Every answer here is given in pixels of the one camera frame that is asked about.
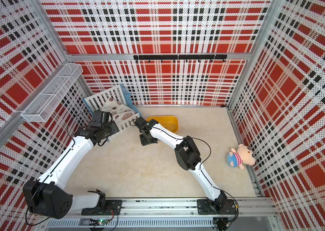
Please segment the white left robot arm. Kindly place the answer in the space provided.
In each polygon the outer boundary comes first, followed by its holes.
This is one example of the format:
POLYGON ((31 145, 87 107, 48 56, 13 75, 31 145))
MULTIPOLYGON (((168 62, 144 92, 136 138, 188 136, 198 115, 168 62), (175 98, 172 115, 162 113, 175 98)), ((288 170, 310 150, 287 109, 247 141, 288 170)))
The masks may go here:
POLYGON ((87 126, 79 127, 72 141, 55 163, 37 180, 23 186, 27 211, 60 219, 68 212, 85 209, 91 213, 106 210, 106 195, 100 190, 72 195, 66 184, 83 157, 95 146, 103 146, 119 129, 110 112, 97 110, 87 126))

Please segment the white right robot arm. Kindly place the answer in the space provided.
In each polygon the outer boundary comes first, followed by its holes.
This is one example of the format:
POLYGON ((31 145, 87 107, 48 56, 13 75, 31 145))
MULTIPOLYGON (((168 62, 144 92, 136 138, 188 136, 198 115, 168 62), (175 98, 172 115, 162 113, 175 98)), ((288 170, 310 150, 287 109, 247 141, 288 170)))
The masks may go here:
POLYGON ((207 173, 201 159, 201 153, 195 144, 194 137, 182 137, 174 134, 159 122, 143 117, 132 120, 132 124, 140 131, 140 140, 143 146, 162 141, 175 151, 177 163, 181 168, 190 172, 203 189, 210 209, 215 214, 229 214, 229 207, 238 214, 237 201, 221 190, 207 173))

